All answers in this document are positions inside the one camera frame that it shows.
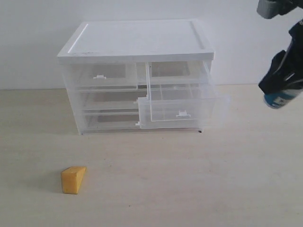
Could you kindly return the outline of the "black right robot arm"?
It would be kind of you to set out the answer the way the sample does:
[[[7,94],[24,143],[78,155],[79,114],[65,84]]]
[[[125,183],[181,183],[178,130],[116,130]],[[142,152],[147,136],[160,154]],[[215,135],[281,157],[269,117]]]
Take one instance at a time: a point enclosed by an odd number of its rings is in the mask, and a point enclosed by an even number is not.
[[[301,0],[260,0],[257,13],[265,19],[272,19],[302,7]],[[266,95],[303,88],[303,21],[298,21],[288,33],[291,42],[287,50],[273,57],[267,74],[258,84]]]

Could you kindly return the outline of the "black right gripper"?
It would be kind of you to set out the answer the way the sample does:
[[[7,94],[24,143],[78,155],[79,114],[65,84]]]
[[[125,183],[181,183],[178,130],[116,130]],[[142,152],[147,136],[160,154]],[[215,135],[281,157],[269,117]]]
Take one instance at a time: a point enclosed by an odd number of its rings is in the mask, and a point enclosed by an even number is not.
[[[303,22],[296,23],[289,35],[292,40],[287,50],[273,57],[269,71],[258,84],[266,95],[303,88]]]

